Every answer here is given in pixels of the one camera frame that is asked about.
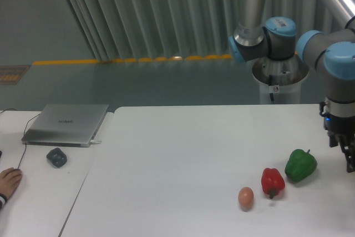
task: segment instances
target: blue joint cap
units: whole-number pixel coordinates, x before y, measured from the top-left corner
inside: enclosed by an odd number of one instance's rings
[[[229,41],[229,48],[231,49],[231,55],[233,59],[238,63],[245,63],[243,56],[240,54],[239,49],[234,42],[234,37],[229,36],[228,41]]]
[[[339,79],[355,80],[355,44],[332,44],[325,52],[324,66],[330,74]]]
[[[297,34],[296,24],[286,17],[273,17],[266,21],[265,27],[278,36],[294,37]]]
[[[296,44],[296,53],[299,56],[299,58],[303,60],[303,51],[306,47],[306,44],[308,43],[308,41],[315,36],[316,34],[319,34],[321,32],[316,31],[316,30],[311,30],[307,33],[304,33],[298,40],[297,44]]]

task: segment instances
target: red bell pepper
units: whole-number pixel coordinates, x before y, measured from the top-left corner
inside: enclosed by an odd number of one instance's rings
[[[261,186],[263,192],[272,199],[275,195],[278,195],[281,190],[284,190],[285,181],[277,169],[266,168],[262,172]]]

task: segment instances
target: white cylinder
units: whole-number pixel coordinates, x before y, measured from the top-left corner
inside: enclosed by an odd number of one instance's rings
[[[299,104],[301,102],[301,80],[298,83],[278,86],[262,83],[259,80],[260,104]],[[273,94],[274,102],[271,101],[270,93]]]

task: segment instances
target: yellow floor stripe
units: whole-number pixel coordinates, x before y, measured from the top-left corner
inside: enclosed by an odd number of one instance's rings
[[[95,64],[99,63],[97,59],[77,59],[77,60],[46,60],[35,61],[32,65],[58,65],[58,64]]]
[[[205,57],[188,56],[185,60],[206,60],[206,59],[231,59],[231,56],[228,54],[224,54],[221,56],[208,55]],[[172,60],[183,60],[183,58],[182,57],[171,57],[171,58],[158,57],[155,58],[154,60],[151,58],[140,58],[138,60],[136,60],[135,58],[125,58],[125,59],[117,58],[117,59],[110,60],[108,62],[101,62],[98,61],[97,59],[44,60],[44,61],[35,61],[32,63],[32,65],[96,64],[96,63],[110,64],[110,63],[127,63],[127,62],[159,62],[159,61],[172,61]]]

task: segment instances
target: laptop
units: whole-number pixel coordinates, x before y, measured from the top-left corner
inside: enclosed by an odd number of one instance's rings
[[[47,104],[23,144],[89,147],[105,118],[106,104]]]

